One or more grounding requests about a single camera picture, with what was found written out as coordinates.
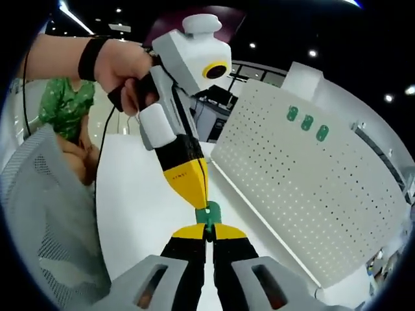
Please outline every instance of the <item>person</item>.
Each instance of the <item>person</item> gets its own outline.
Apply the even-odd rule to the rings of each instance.
[[[78,78],[50,79],[41,98],[39,120],[50,124],[72,171],[85,185],[95,181],[99,149],[88,133],[95,85]]]
[[[39,34],[27,53],[26,78],[79,79],[79,61],[90,40],[94,39]],[[138,43],[108,39],[95,60],[94,77],[107,93],[122,85],[121,105],[127,115],[133,116],[138,112],[134,79],[141,80],[151,67],[152,57]],[[23,77],[24,68],[25,59],[20,63],[18,77]],[[149,93],[145,104],[157,99],[157,94]]]

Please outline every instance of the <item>black wristband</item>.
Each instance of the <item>black wristband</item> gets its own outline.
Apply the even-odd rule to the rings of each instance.
[[[97,61],[99,51],[101,51],[107,40],[108,38],[90,39],[85,46],[78,64],[78,75],[81,80],[96,81],[94,75],[95,62]]]

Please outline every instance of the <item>white pegboard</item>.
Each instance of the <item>white pegboard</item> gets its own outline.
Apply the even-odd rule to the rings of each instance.
[[[295,121],[287,120],[290,106],[299,109]],[[306,115],[314,118],[308,131]],[[320,142],[323,124],[329,133]],[[244,86],[212,160],[324,288],[375,255],[403,219],[395,179],[362,139],[311,103],[256,80]]]

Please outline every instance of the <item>white table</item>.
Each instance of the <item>white table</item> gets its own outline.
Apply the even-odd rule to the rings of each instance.
[[[212,144],[202,143],[207,157]],[[220,204],[222,222],[243,230],[260,256],[281,256],[281,247],[212,163],[209,200]],[[159,255],[171,235],[196,223],[195,210],[167,183],[154,151],[140,136],[107,135],[97,176],[97,221],[111,280],[150,254]],[[207,245],[205,285],[198,309],[222,310],[213,283],[212,245]]]

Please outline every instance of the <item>green shirt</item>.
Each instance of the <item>green shirt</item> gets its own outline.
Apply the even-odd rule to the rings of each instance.
[[[51,79],[41,98],[39,120],[49,123],[63,138],[78,144],[81,120],[93,105],[94,94],[93,82],[82,81],[81,88],[73,91],[70,79]]]

